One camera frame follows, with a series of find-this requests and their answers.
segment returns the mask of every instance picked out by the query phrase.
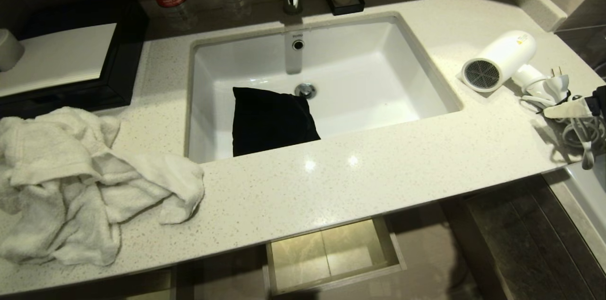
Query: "white quartz countertop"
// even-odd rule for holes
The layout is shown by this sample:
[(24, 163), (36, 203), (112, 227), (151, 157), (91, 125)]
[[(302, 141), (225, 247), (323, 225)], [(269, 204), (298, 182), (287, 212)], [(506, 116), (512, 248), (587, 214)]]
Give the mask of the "white quartz countertop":
[[(488, 97), (455, 75), (483, 46), (508, 30), (537, 39), (531, 61), (561, 67), (573, 94), (602, 80), (556, 35), (545, 33), (508, 0), (411, 0), (378, 5), (339, 20), (401, 17), (461, 101), (462, 109), (411, 123), (203, 164), (206, 196), (184, 224), (160, 225), (158, 209), (122, 225), (122, 248), (108, 267), (13, 265), (0, 260), (0, 294), (56, 287), (168, 266), (389, 213), (552, 170), (579, 160), (559, 147), (513, 84)], [(332, 15), (303, 18), (324, 26)], [(197, 44), (283, 30), (271, 22), (185, 35), (143, 46), (132, 104), (104, 112), (123, 125), (115, 149), (184, 154), (190, 52)], [(314, 167), (306, 168), (307, 162)], [(0, 237), (18, 216), (0, 213)]]

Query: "sink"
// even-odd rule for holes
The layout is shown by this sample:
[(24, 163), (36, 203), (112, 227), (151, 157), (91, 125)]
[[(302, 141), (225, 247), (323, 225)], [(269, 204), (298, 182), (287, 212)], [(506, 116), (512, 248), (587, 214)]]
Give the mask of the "sink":
[(396, 17), (200, 45), (192, 57), (188, 156), (199, 163), (232, 157), (232, 87), (292, 94), (313, 84), (323, 139), (460, 110)]

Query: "undermount sink basin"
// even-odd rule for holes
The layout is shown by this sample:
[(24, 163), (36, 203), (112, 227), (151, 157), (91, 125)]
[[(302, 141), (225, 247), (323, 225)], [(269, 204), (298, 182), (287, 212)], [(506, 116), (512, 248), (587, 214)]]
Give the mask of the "undermount sink basin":
[(394, 17), (201, 45), (192, 55), (188, 155), (194, 162), (232, 157), (232, 87), (292, 94), (301, 83), (313, 84), (310, 112), (323, 139), (459, 110)]

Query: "white hair dryer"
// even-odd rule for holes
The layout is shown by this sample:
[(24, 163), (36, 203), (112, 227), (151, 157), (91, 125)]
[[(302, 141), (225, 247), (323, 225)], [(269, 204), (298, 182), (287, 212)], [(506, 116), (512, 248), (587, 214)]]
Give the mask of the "white hair dryer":
[(549, 78), (528, 65), (535, 52), (536, 40), (532, 35), (521, 30), (508, 31), (468, 60), (459, 77), (480, 93), (495, 91), (512, 78), (526, 94), (522, 99), (541, 108), (554, 106), (566, 99), (569, 77)]

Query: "white towel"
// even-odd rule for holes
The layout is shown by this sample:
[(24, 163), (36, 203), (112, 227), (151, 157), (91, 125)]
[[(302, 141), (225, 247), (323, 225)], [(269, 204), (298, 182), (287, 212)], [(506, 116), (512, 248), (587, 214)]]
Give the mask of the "white towel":
[(120, 222), (163, 199), (161, 224), (190, 218), (204, 196), (201, 167), (176, 155), (118, 153), (110, 147), (119, 127), (69, 107), (0, 120), (0, 209), (21, 212), (1, 257), (108, 265)]

